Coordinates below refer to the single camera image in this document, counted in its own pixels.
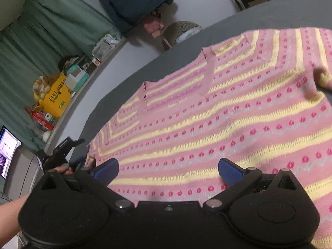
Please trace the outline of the person's forearm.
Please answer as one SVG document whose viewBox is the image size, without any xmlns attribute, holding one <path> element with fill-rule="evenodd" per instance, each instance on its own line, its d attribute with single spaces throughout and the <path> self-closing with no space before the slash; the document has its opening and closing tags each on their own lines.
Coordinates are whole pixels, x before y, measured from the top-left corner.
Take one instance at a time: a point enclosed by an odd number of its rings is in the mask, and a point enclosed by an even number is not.
<svg viewBox="0 0 332 249">
<path fill-rule="evenodd" d="M 1 205 L 0 244 L 3 247 L 20 231 L 18 214 L 28 199 L 29 194 Z"/>
</svg>

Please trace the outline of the person's left hand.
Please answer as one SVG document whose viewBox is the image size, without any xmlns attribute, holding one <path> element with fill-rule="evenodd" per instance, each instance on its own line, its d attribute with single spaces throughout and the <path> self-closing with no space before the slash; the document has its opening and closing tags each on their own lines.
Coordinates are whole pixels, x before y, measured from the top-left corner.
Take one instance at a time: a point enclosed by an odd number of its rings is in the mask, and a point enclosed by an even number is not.
<svg viewBox="0 0 332 249">
<path fill-rule="evenodd" d="M 66 166 L 66 165 L 58 166 L 58 167 L 48 170 L 48 172 L 51 172 L 51 171 L 57 171 L 58 173 L 62 173 L 65 175 L 73 174 L 73 170 L 71 169 L 71 167 Z"/>
</svg>

